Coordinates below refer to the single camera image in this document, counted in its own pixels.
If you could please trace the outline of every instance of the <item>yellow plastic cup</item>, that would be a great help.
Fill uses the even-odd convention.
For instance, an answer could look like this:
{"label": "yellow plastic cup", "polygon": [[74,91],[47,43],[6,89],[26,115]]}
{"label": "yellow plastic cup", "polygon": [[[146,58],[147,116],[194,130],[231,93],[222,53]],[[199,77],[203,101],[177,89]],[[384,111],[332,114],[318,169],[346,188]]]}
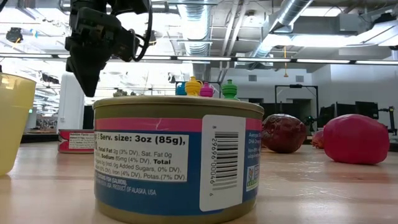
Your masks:
{"label": "yellow plastic cup", "polygon": [[15,163],[29,110],[33,107],[36,82],[0,73],[0,175]]}

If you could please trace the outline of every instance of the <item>air duct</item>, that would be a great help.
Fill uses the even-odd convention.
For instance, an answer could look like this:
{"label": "air duct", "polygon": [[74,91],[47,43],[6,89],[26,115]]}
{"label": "air duct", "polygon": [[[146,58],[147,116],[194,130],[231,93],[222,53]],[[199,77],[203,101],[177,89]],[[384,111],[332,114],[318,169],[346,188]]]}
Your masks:
{"label": "air duct", "polygon": [[[313,0],[285,0],[280,6],[280,10],[275,14],[270,15],[263,27],[264,40],[260,46],[253,51],[252,57],[266,57],[274,47],[271,41],[267,40],[269,32],[280,32],[289,33],[292,30],[293,23],[300,17],[301,13],[312,3]],[[248,69],[253,70],[256,67],[256,63],[249,64]]]}
{"label": "air duct", "polygon": [[[181,4],[178,5],[183,21],[183,37],[192,42],[185,43],[185,50],[191,56],[208,56],[210,54],[210,6],[202,4]],[[210,80],[210,64],[194,63],[193,75],[204,81]]]}

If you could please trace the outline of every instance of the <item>tin can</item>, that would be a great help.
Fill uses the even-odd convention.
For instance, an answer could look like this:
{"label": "tin can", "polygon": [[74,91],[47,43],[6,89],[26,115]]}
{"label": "tin can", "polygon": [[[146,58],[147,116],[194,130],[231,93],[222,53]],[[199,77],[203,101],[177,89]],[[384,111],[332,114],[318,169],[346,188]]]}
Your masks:
{"label": "tin can", "polygon": [[95,109],[95,195],[127,223],[219,223],[256,201],[262,107],[196,96],[126,96]]}
{"label": "tin can", "polygon": [[94,153],[94,130],[59,129],[58,152],[60,153]]}

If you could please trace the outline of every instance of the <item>wooden table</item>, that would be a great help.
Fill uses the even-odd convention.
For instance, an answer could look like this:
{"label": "wooden table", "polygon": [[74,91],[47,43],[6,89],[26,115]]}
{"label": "wooden table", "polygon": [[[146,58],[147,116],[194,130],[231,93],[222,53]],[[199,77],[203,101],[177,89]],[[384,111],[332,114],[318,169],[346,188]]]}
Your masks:
{"label": "wooden table", "polygon": [[[398,223],[398,153],[379,166],[339,164],[322,150],[263,152],[256,208],[231,223]],[[93,155],[23,144],[0,177],[0,223],[119,223],[95,210]]]}

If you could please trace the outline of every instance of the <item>metal can rim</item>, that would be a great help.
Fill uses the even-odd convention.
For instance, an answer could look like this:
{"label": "metal can rim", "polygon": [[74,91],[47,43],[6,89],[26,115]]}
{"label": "metal can rim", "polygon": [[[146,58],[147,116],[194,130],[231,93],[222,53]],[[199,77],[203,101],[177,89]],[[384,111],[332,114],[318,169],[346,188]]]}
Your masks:
{"label": "metal can rim", "polygon": [[264,114],[264,108],[254,103],[225,100],[219,98],[205,98],[200,96],[120,96],[106,98],[94,102],[93,108],[112,105],[195,105],[195,106],[221,106],[227,108],[237,108],[251,110]]}

